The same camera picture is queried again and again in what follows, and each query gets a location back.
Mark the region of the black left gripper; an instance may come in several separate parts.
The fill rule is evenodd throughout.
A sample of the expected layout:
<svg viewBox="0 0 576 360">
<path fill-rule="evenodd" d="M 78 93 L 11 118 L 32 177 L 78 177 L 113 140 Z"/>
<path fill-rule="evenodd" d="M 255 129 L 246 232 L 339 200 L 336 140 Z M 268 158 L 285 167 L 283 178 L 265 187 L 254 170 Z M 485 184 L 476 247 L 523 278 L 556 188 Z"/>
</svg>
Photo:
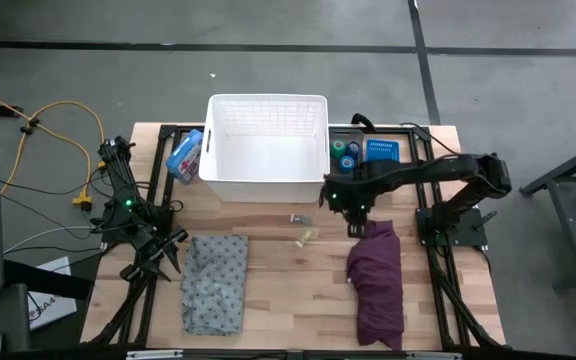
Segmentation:
<svg viewBox="0 0 576 360">
<path fill-rule="evenodd" d="M 142 234 L 148 235 L 149 240 L 136 250 L 136 263 L 122 269 L 119 276 L 125 281 L 133 281 L 141 274 L 148 274 L 170 282 L 171 279 L 159 268 L 159 263 L 166 257 L 176 272 L 181 273 L 177 244 L 185 241 L 189 234 L 183 228 L 179 228 L 166 238 L 160 238 L 154 232 L 142 231 Z"/>
</svg>

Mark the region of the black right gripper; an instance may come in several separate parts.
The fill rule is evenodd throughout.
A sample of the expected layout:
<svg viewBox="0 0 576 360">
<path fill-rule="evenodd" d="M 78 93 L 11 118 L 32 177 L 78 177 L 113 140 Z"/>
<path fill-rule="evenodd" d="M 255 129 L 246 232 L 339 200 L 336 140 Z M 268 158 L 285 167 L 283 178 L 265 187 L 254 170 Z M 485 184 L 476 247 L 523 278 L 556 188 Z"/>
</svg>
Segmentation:
<svg viewBox="0 0 576 360">
<path fill-rule="evenodd" d="M 349 238 L 365 238 L 368 233 L 369 212 L 368 193 L 353 180 L 343 176 L 325 175 L 320 190 L 318 204 L 320 207 L 328 204 L 329 210 L 341 213 L 348 223 L 347 235 Z"/>
</svg>

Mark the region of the grey patterned cloth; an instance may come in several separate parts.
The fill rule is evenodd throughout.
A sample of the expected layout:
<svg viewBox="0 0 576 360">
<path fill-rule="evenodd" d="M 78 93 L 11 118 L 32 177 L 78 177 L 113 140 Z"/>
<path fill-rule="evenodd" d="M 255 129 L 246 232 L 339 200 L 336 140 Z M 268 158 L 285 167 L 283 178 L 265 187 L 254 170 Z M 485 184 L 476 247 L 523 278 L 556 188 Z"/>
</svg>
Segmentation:
<svg viewBox="0 0 576 360">
<path fill-rule="evenodd" d="M 195 336 L 232 336 L 243 330 L 249 243 L 241 235 L 202 235 L 186 250 L 181 319 Z"/>
</svg>

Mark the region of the purple cloth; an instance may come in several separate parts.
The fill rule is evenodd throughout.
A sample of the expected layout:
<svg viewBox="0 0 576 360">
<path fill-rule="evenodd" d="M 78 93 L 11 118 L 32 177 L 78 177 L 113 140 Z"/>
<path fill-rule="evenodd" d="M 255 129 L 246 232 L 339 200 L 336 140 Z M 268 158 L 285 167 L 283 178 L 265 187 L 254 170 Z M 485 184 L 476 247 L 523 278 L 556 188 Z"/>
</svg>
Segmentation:
<svg viewBox="0 0 576 360">
<path fill-rule="evenodd" d="M 401 242 L 391 221 L 368 224 L 348 254 L 346 277 L 356 292 L 358 343 L 381 342 L 400 351 L 405 331 Z"/>
</svg>

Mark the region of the grey clear plastic tray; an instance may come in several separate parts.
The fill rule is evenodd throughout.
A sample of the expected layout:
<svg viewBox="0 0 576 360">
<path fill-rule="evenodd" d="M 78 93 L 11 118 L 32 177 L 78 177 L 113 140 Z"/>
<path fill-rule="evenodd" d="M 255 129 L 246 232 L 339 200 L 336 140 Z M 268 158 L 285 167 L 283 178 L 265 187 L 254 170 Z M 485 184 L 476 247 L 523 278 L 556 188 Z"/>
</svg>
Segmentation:
<svg viewBox="0 0 576 360">
<path fill-rule="evenodd" d="M 361 130 L 358 129 L 351 129 L 351 128 L 329 128 L 329 153 L 330 153 L 330 143 L 333 140 L 340 139 L 346 143 L 349 141 L 357 141 L 361 145 L 361 155 L 359 157 L 359 161 L 355 162 L 355 165 L 359 165 L 364 159 L 364 151 L 363 151 L 363 143 L 364 143 L 364 134 Z M 333 158 L 330 155 L 330 171 L 333 174 L 341 174 L 339 172 L 339 160 Z"/>
</svg>

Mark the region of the blue first aid pouch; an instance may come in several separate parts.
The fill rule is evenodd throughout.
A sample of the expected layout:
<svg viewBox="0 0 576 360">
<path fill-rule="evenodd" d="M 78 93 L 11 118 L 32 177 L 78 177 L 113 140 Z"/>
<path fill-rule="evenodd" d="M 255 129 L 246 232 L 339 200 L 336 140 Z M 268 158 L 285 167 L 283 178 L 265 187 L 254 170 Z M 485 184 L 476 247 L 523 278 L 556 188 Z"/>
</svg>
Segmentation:
<svg viewBox="0 0 576 360">
<path fill-rule="evenodd" d="M 203 133 L 191 130 L 166 160 L 168 172 L 188 184 L 199 170 Z"/>
</svg>

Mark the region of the white plastic bin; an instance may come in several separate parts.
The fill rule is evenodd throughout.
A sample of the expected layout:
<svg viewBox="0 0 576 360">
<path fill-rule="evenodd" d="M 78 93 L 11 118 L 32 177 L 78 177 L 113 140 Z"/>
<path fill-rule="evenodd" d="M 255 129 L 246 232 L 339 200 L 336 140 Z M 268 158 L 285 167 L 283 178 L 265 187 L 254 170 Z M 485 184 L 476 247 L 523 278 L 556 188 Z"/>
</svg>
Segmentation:
<svg viewBox="0 0 576 360">
<path fill-rule="evenodd" d="M 214 94 L 198 175 L 224 202 L 315 203 L 329 141 L 322 95 Z"/>
</svg>

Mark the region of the black flat bar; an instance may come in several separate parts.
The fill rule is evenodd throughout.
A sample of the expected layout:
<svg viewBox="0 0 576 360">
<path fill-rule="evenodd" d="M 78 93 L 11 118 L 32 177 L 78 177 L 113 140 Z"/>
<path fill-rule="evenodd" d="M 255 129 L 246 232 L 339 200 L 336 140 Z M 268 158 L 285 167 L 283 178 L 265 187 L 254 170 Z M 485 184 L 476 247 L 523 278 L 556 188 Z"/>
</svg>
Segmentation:
<svg viewBox="0 0 576 360">
<path fill-rule="evenodd" d="M 85 300 L 93 283 L 90 280 L 43 270 L 10 260 L 3 261 L 3 275 L 6 285 L 24 284 L 28 291 L 64 298 Z"/>
</svg>

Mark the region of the white printed box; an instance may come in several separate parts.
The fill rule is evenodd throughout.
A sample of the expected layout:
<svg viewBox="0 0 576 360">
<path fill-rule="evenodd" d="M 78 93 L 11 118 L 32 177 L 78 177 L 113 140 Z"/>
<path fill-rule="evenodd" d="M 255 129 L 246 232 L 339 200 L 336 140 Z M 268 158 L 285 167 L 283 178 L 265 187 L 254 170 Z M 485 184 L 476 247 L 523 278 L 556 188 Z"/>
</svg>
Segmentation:
<svg viewBox="0 0 576 360">
<path fill-rule="evenodd" d="M 52 260 L 38 266 L 38 269 L 70 275 L 70 262 L 67 256 Z M 28 316 L 30 330 L 33 331 L 55 322 L 77 311 L 76 300 L 58 295 L 28 292 Z"/>
</svg>

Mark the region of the silver aluminium rail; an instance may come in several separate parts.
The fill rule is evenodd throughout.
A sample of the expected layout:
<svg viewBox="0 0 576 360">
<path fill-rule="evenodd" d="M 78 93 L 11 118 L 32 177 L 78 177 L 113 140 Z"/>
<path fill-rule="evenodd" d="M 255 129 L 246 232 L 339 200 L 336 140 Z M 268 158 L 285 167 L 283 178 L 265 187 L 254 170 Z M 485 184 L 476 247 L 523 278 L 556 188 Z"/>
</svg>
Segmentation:
<svg viewBox="0 0 576 360">
<path fill-rule="evenodd" d="M 130 351 L 125 360 L 181 360 L 184 352 L 181 349 L 160 349 Z"/>
<path fill-rule="evenodd" d="M 463 360 L 459 353 L 415 351 L 407 352 L 405 360 Z"/>
</svg>

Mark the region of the black aluminium frame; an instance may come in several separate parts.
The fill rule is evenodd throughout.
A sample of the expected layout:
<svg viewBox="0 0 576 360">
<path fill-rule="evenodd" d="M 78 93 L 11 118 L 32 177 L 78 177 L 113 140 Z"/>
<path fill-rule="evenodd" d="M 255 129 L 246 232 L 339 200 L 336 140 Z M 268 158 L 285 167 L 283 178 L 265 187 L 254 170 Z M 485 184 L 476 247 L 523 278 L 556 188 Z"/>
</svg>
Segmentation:
<svg viewBox="0 0 576 360">
<path fill-rule="evenodd" d="M 126 319 L 121 342 L 141 341 L 153 348 L 355 350 L 356 300 L 347 282 L 346 258 L 353 240 L 342 217 L 316 204 L 225 203 L 207 184 L 187 185 L 167 173 L 166 156 L 187 133 L 172 123 L 139 123 L 131 137 L 131 166 L 136 178 L 155 182 L 156 201 L 178 200 L 183 208 L 174 223 L 193 235 L 244 235 L 249 240 L 243 330 L 227 337 L 192 336 L 182 326 L 181 275 L 168 262 L 170 282 L 149 287 Z M 415 213 L 449 198 L 457 182 L 405 186 L 379 197 L 371 217 L 389 220 L 401 241 L 403 345 L 408 350 L 437 350 L 442 330 L 455 342 L 471 342 L 449 300 L 434 286 L 429 251 L 417 235 Z M 292 214 L 307 215 L 311 225 L 293 224 Z M 297 238 L 317 229 L 319 239 L 304 248 Z"/>
</svg>

